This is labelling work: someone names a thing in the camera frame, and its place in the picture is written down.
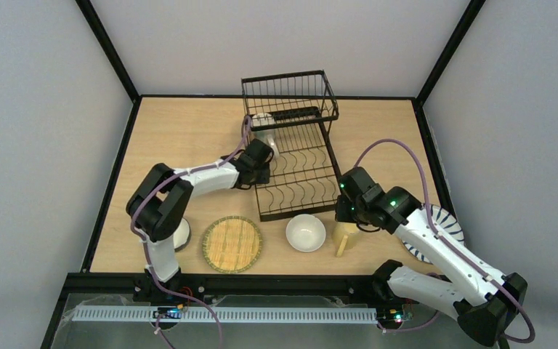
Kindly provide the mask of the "clear glass cup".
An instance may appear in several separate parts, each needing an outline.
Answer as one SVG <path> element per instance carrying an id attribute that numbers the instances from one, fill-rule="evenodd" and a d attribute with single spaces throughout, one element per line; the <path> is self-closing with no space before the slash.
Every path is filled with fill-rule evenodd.
<path id="1" fill-rule="evenodd" d="M 251 118 L 252 128 L 256 127 L 256 129 L 253 130 L 253 135 L 255 136 L 255 138 L 270 146 L 273 152 L 273 156 L 278 156 L 280 152 L 275 141 L 275 128 L 258 129 L 258 127 L 275 125 L 275 119 L 273 118 L 273 116 L 270 113 L 257 113 Z"/>

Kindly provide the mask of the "yellow mug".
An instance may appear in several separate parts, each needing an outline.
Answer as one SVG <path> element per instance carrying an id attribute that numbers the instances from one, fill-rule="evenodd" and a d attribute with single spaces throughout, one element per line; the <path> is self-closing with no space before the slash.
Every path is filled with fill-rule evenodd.
<path id="1" fill-rule="evenodd" d="M 341 257 L 345 251 L 353 248 L 361 237 L 355 223 L 337 222 L 331 238 L 335 246 L 335 257 Z"/>

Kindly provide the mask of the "black wire dish rack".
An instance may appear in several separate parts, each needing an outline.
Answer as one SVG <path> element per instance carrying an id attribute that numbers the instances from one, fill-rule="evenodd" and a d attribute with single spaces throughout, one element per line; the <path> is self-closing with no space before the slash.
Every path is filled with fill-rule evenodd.
<path id="1" fill-rule="evenodd" d="M 339 106 L 323 70 L 243 78 L 247 115 L 270 113 L 279 155 L 270 162 L 270 183 L 256 185 L 263 222 L 332 211 L 340 168 L 330 140 Z"/>

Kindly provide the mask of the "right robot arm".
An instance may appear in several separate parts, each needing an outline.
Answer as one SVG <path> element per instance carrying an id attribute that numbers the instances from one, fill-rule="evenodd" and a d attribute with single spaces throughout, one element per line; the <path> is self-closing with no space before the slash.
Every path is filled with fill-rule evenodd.
<path id="1" fill-rule="evenodd" d="M 401 262 L 386 261 L 374 273 L 382 298 L 409 298 L 456 320 L 465 334 L 491 347 L 522 310 L 527 281 L 503 273 L 462 245 L 432 210 L 401 187 L 384 190 L 362 167 L 338 180 L 336 220 L 372 225 L 395 235 L 422 253 L 446 277 L 420 274 Z"/>

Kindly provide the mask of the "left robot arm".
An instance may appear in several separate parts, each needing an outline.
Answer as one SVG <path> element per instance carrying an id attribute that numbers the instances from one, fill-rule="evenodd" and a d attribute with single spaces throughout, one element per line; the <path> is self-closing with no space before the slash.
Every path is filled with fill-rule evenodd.
<path id="1" fill-rule="evenodd" d="M 194 168 L 154 165 L 126 205 L 130 229 L 143 243 L 146 270 L 165 283 L 181 270 L 175 257 L 174 234 L 190 199 L 218 190 L 245 190 L 270 179 L 274 150 L 261 140 L 217 161 Z"/>

